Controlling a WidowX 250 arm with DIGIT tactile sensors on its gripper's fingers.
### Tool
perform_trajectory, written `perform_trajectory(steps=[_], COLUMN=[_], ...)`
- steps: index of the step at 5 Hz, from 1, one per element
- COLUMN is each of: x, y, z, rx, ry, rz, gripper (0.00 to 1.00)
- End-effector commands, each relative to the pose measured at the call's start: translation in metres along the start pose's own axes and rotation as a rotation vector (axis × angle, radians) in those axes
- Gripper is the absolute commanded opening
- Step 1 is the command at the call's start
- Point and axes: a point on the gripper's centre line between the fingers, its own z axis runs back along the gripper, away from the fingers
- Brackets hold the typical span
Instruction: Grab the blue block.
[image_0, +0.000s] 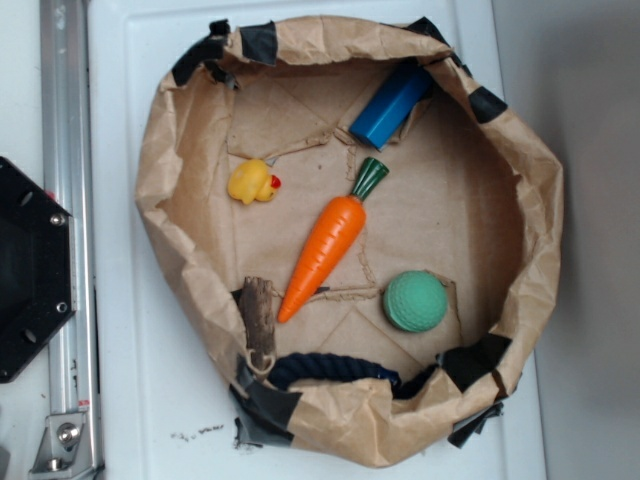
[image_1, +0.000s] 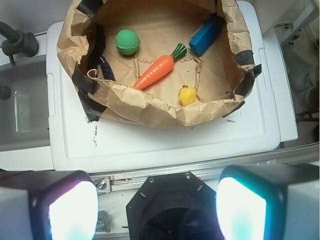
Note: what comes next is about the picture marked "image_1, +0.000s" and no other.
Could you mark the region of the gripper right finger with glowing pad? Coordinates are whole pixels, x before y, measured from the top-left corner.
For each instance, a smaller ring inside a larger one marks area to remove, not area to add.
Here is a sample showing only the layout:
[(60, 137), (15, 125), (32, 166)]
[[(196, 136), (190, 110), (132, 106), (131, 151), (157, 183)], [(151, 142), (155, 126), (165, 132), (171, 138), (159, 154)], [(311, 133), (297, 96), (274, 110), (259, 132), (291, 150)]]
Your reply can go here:
[(318, 240), (320, 168), (229, 165), (220, 175), (215, 206), (227, 240)]

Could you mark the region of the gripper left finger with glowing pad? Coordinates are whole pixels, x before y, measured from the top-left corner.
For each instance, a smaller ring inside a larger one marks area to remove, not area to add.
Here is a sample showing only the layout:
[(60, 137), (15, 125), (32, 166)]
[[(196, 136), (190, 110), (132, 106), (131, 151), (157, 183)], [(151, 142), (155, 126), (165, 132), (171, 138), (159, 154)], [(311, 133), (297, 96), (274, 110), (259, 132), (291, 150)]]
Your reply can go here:
[(82, 170), (0, 174), (2, 240), (91, 240), (98, 211), (97, 188)]

